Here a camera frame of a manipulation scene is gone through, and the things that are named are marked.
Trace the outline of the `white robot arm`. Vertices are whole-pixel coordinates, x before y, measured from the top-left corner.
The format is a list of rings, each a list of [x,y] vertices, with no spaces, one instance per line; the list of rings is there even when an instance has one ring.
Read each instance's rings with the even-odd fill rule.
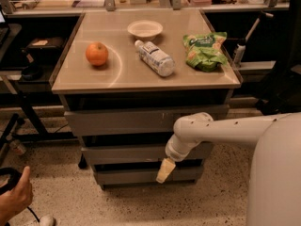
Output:
[[[178,118],[156,181],[163,183],[203,142],[254,150],[246,226],[301,226],[301,113],[214,120],[202,112]]]

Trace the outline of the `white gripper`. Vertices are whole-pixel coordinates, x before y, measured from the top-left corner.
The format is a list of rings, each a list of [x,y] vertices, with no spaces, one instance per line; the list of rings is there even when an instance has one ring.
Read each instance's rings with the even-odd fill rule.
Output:
[[[156,181],[162,184],[175,169],[175,162],[183,161],[195,147],[195,143],[182,142],[173,134],[166,144],[166,156],[169,158],[163,159],[157,173]]]

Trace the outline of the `person's hand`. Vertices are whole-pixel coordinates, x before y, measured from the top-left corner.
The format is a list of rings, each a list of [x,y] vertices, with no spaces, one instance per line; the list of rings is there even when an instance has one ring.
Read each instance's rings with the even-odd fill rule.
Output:
[[[0,196],[0,226],[20,214],[33,200],[30,167],[26,166],[18,184]]]

